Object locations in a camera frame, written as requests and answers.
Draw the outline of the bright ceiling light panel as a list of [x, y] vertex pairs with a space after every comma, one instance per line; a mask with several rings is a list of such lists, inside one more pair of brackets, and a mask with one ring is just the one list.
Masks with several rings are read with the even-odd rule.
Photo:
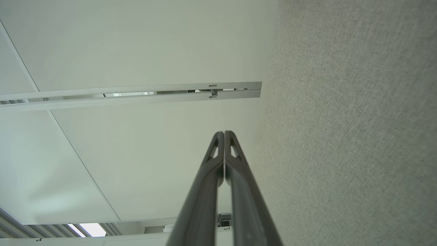
[[104, 237], [107, 232], [98, 223], [67, 224], [80, 237]]

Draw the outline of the grey partition post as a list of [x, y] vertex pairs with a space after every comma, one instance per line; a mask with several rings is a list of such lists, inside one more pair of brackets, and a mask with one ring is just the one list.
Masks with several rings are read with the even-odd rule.
[[0, 95], [0, 113], [97, 106], [258, 98], [261, 82], [99, 87]]

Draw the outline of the small black ceiling device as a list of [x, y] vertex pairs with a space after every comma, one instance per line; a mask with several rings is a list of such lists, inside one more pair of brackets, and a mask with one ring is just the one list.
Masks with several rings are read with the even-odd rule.
[[217, 227], [224, 227], [225, 230], [229, 230], [232, 226], [232, 214], [224, 213], [217, 215]]

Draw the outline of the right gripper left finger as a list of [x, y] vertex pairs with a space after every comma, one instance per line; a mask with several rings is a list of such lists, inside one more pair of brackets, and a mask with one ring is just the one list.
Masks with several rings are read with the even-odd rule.
[[217, 189], [224, 179], [224, 132], [217, 132], [184, 202], [166, 246], [214, 246]]

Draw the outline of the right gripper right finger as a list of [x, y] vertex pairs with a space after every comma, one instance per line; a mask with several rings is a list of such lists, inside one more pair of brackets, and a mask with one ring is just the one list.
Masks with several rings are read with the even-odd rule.
[[225, 131], [225, 178], [231, 187], [234, 246], [283, 246], [234, 132]]

